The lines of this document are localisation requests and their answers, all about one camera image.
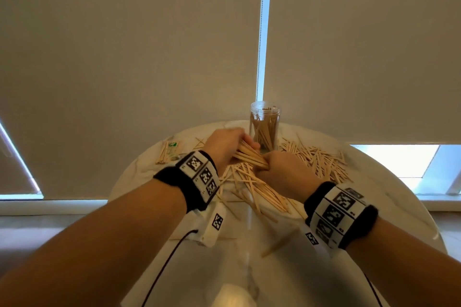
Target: white marble table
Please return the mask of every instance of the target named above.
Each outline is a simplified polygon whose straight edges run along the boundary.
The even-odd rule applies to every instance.
[[[197,144],[195,137],[206,138],[215,129],[234,126],[248,130],[249,122],[240,120],[197,126],[172,138],[185,142],[184,151],[189,151]],[[364,153],[327,135],[280,124],[279,138],[297,141],[297,135],[305,145],[332,153],[342,150],[354,187],[379,208],[383,218],[446,252],[428,211],[390,171]],[[155,165],[160,148],[161,142],[158,142],[127,167],[112,189],[109,201],[147,182],[162,168],[162,165]],[[332,258],[319,257],[312,246],[306,246],[300,234],[282,249],[261,258],[262,251],[292,231],[301,220],[280,215],[279,223],[274,225],[277,231],[274,236],[262,226],[248,205],[235,202],[230,206],[241,221],[227,215],[220,236],[228,239],[218,240],[212,248],[185,240],[158,280],[147,306],[377,306],[362,272],[344,251]],[[194,217],[194,213],[187,214],[171,238],[180,238],[190,230]],[[177,240],[170,240],[164,245],[125,297],[122,306],[141,306],[176,243]],[[246,295],[253,301],[232,302],[226,295],[229,290],[232,293],[228,295],[234,297],[236,291],[246,291],[240,298]]]

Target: plastic container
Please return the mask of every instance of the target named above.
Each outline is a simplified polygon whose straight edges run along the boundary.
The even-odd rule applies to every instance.
[[[277,149],[280,107],[268,101],[256,101],[250,108],[250,136],[259,142],[261,152],[267,153]]]

